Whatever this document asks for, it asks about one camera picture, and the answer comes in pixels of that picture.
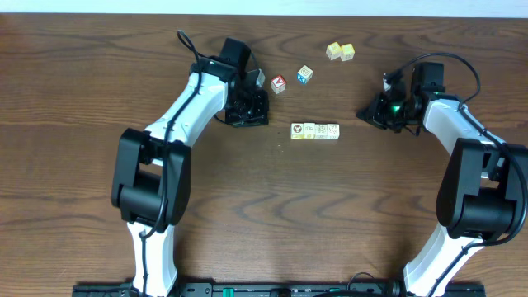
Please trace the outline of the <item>yellow block left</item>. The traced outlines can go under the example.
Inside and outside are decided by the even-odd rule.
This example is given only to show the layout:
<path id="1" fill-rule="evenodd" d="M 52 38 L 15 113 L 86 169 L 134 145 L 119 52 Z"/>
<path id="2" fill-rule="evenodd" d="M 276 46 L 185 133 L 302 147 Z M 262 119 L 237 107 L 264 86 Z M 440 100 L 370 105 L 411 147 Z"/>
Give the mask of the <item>yellow block left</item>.
<path id="1" fill-rule="evenodd" d="M 337 59 L 342 54 L 342 47 L 337 43 L 333 42 L 327 46 L 326 55 L 330 60 Z"/>

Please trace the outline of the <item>wooden 8 block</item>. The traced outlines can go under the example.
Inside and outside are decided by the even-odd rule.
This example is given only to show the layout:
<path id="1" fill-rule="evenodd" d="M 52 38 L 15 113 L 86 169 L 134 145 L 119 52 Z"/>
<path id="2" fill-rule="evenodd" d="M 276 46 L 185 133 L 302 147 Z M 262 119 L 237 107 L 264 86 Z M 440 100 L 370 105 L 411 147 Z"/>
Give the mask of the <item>wooden 8 block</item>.
<path id="1" fill-rule="evenodd" d="M 327 139 L 339 139 L 340 126 L 339 124 L 327 124 Z"/>

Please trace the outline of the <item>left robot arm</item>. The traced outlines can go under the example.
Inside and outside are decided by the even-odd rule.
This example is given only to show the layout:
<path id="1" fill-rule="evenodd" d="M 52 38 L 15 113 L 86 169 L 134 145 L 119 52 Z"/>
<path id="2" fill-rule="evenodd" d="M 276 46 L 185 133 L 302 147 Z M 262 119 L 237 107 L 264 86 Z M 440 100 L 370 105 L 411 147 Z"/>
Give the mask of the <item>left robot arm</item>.
<path id="1" fill-rule="evenodd" d="M 176 282 L 174 228 L 190 199 L 191 149 L 210 120 L 222 111 L 232 127 L 269 122 L 265 76 L 247 69 L 247 44 L 228 38 L 219 55 L 205 56 L 182 31 L 178 37 L 196 58 L 187 85 L 158 120 L 128 128 L 116 156 L 111 203 L 133 237 L 138 296 L 167 296 Z"/>

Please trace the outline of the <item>blue X block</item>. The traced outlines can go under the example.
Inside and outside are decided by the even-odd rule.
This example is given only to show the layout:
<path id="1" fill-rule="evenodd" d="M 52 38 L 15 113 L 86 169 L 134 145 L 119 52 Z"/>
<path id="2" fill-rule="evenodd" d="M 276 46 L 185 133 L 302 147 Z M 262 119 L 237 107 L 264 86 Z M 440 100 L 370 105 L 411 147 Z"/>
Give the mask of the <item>blue X block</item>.
<path id="1" fill-rule="evenodd" d="M 297 72 L 297 79 L 302 84 L 307 84 L 308 81 L 312 78 L 314 74 L 314 71 L 309 68 L 307 65 L 304 65 L 298 72 Z"/>

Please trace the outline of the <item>soccer ball block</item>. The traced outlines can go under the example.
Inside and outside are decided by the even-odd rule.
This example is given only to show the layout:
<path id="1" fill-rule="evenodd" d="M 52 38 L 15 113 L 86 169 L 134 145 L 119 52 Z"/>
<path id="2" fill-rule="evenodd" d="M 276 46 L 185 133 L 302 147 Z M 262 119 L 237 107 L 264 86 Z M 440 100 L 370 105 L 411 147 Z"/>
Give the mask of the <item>soccer ball block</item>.
<path id="1" fill-rule="evenodd" d="M 304 138 L 304 124 L 303 123 L 292 123 L 290 127 L 290 137 L 292 139 L 303 139 Z"/>

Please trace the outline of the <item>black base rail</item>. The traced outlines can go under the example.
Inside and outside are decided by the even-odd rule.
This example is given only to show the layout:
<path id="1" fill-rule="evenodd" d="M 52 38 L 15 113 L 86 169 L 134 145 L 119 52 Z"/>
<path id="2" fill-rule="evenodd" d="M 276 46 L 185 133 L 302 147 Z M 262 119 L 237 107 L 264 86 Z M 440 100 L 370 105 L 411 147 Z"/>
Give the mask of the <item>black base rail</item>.
<path id="1" fill-rule="evenodd" d="M 406 296 L 403 287 L 395 281 L 374 282 L 359 279 L 351 284 L 214 284 L 188 282 L 176 285 L 169 293 L 173 297 L 310 297 L 329 292 L 350 291 L 355 296 Z M 140 293 L 130 283 L 121 285 L 75 285 L 73 297 L 130 297 Z"/>

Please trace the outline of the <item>yellow-edged wooden block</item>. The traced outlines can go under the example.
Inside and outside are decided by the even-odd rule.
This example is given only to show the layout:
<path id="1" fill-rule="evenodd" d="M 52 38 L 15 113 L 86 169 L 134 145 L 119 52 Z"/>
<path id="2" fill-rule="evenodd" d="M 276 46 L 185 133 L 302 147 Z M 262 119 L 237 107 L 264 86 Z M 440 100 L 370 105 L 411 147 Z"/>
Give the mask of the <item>yellow-edged wooden block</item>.
<path id="1" fill-rule="evenodd" d="M 316 124 L 314 123 L 303 123 L 303 135 L 305 139 L 314 139 L 316 136 Z"/>

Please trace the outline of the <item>red A block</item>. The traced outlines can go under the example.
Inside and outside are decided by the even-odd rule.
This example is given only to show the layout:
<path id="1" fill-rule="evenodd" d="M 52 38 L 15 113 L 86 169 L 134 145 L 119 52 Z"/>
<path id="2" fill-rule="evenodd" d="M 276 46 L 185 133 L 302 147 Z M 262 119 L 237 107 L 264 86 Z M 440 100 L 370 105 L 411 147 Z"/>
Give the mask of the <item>red A block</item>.
<path id="1" fill-rule="evenodd" d="M 283 92 L 286 89 L 286 81 L 281 75 L 277 75 L 276 77 L 271 79 L 271 90 L 275 94 L 279 94 Z"/>

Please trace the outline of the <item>yellow block right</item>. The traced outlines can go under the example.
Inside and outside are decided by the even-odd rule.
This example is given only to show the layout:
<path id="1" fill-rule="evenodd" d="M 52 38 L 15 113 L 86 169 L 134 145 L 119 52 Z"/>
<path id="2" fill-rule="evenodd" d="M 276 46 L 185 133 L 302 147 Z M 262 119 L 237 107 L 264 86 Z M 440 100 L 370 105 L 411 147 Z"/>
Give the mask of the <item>yellow block right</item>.
<path id="1" fill-rule="evenodd" d="M 356 51 L 353 44 L 345 44 L 341 46 L 341 61 L 348 61 L 354 58 Z"/>

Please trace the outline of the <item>yellow block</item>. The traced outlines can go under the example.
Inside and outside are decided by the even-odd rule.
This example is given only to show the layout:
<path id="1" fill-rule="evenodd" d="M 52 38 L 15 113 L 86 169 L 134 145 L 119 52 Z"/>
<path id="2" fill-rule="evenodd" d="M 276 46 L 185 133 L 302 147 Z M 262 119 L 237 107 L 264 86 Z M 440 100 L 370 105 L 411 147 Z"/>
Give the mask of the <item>yellow block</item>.
<path id="1" fill-rule="evenodd" d="M 348 61 L 354 58 L 356 51 L 353 44 L 345 44 L 341 46 L 341 61 Z"/>
<path id="2" fill-rule="evenodd" d="M 342 47 L 337 43 L 333 42 L 327 46 L 326 55 L 330 60 L 337 59 L 342 54 Z"/>

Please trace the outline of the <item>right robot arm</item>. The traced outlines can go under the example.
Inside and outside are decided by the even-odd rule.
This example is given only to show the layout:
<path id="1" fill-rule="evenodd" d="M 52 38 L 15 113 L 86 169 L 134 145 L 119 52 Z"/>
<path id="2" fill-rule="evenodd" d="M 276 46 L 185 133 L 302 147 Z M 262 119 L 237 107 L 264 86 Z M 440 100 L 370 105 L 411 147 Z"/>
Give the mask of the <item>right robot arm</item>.
<path id="1" fill-rule="evenodd" d="M 508 144 L 446 93 L 444 66 L 418 63 L 406 88 L 403 71 L 383 77 L 384 90 L 357 117 L 381 130 L 415 127 L 433 134 L 450 155 L 436 198 L 438 223 L 403 279 L 386 294 L 442 296 L 478 251 L 510 242 L 527 219 L 527 148 Z"/>

